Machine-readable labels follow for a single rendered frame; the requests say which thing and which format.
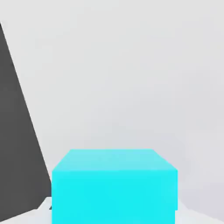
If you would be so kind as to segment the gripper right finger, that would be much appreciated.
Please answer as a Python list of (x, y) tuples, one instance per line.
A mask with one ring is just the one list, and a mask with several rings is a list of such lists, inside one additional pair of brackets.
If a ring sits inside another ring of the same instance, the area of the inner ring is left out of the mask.
[(175, 224), (224, 224), (224, 222), (188, 209), (181, 201), (178, 201)]

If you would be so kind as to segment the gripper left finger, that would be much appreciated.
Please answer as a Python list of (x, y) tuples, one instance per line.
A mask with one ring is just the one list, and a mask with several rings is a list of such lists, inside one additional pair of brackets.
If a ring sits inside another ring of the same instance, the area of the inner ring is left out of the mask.
[(17, 215), (0, 224), (52, 224), (52, 198), (46, 197), (38, 209)]

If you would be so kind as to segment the small cyan cube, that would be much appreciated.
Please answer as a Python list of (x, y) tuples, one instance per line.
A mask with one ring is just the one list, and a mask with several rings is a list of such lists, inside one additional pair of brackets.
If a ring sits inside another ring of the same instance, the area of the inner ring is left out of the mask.
[(52, 224), (175, 224), (178, 171), (151, 149), (70, 150), (52, 171)]

